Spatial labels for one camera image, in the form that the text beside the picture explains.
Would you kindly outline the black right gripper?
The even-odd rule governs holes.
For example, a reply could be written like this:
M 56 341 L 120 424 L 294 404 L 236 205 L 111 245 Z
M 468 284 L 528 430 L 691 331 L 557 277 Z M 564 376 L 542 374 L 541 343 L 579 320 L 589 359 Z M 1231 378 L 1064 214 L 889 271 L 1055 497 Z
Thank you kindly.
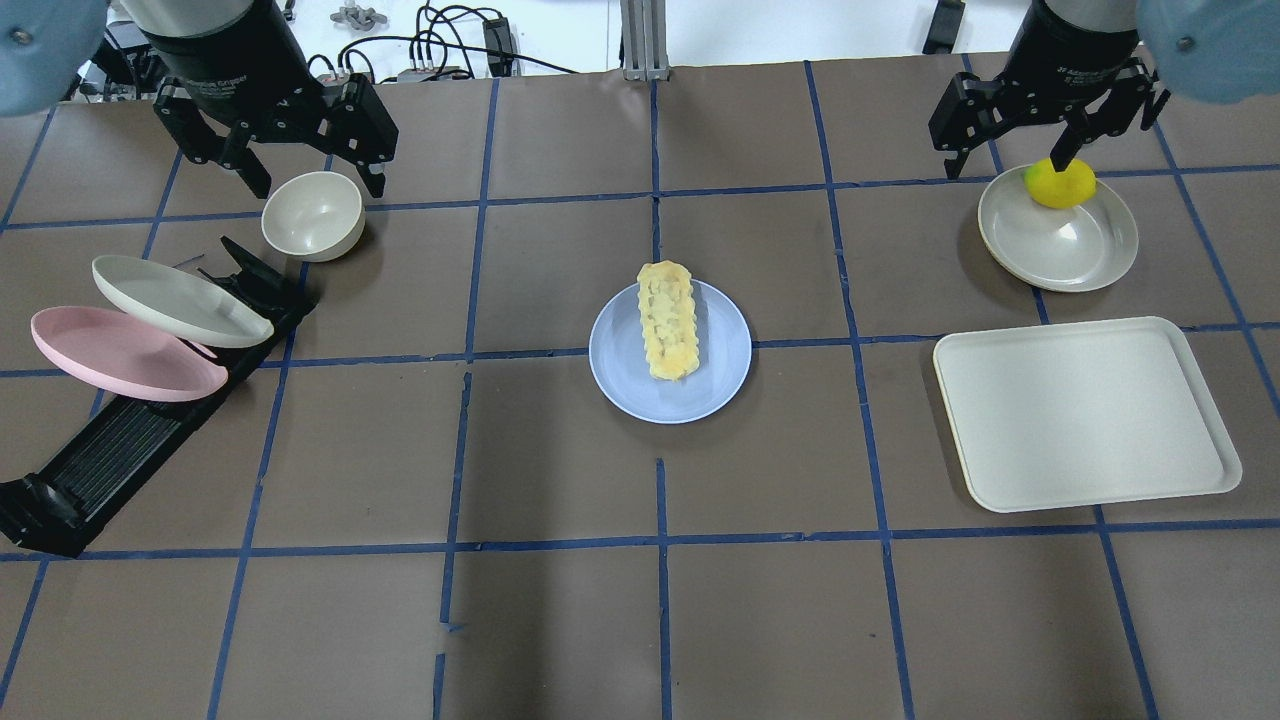
M 1015 127 L 1066 127 L 1050 151 L 1050 165 L 1065 172 L 1079 151 L 1101 137 L 1125 135 L 1135 118 L 1140 131 L 1158 119 L 1171 92 L 1158 92 L 1135 58 L 1137 32 L 1098 32 L 1074 26 L 1023 26 L 995 81 L 954 76 L 934 108 L 928 131 L 956 181 L 970 152 Z

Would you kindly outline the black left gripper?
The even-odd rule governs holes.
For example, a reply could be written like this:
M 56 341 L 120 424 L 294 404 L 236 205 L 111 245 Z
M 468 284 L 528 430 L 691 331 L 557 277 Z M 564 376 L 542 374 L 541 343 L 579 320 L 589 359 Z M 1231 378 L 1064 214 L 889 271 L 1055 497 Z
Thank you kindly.
M 399 129 L 367 76 L 321 87 L 287 29 L 166 38 L 165 63 L 174 82 L 160 83 L 154 110 L 188 161 L 230 170 L 266 199 L 273 179 L 250 143 L 306 143 L 353 165 L 370 195 L 384 196 Z

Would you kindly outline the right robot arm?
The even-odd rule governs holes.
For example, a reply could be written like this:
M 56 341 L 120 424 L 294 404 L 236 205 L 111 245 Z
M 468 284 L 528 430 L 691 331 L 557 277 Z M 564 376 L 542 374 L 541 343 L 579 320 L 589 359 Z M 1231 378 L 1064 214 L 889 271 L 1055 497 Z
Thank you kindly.
M 928 129 L 945 173 L 1027 126 L 1062 126 L 1064 170 L 1088 143 L 1148 129 L 1172 95 L 1235 104 L 1279 87 L 1275 1 L 1033 1 L 993 79 L 957 73 Z

